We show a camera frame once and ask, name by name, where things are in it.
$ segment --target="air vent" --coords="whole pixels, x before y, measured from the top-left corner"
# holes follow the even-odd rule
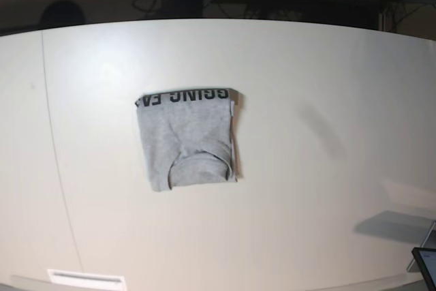
[[[127,291],[125,280],[122,276],[58,271],[56,269],[48,269],[47,271],[53,284],[96,290]]]

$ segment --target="white table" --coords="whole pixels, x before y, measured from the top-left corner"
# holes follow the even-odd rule
[[[20,208],[1,198],[0,213],[40,217],[23,222],[38,234],[40,214],[56,209],[54,239],[29,235],[37,260],[6,262],[7,274],[82,267],[123,275],[132,291],[381,290],[419,278],[404,273],[436,217],[434,42],[295,22],[161,20],[15,35],[0,39],[3,54],[41,35],[43,49],[34,40],[0,57],[2,122],[18,126],[0,127],[0,197],[47,194]],[[7,76],[37,74],[36,92],[2,80],[16,62],[25,64]],[[200,87],[240,92],[243,178],[153,193],[134,102]],[[30,147],[37,123],[45,143]],[[24,169],[18,152],[51,175]],[[12,242],[19,228],[9,222],[0,236],[5,258],[26,249]]]

